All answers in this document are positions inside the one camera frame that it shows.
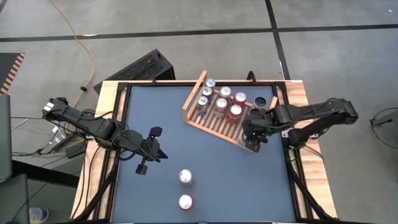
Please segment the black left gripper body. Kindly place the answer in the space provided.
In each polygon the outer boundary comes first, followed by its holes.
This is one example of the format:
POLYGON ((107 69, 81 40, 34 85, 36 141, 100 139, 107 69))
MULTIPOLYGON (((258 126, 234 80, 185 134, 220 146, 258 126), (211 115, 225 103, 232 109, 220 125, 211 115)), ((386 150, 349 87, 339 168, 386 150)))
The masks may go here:
POLYGON ((137 166, 136 174, 146 175, 148 169, 146 163, 155 161, 155 156, 158 153, 158 149, 160 147, 157 137, 160 137, 161 134, 161 127, 153 127, 150 129, 148 137, 141 142, 139 146, 139 155, 142 156, 142 160, 141 163, 137 166))

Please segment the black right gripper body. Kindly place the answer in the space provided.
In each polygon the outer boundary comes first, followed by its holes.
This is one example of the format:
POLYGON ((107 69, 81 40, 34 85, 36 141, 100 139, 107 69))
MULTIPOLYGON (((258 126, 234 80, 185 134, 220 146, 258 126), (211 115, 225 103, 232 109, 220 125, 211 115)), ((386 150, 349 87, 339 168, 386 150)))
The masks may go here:
POLYGON ((268 143, 267 126, 270 124, 265 118, 249 115, 242 123, 243 139, 246 142, 268 143))

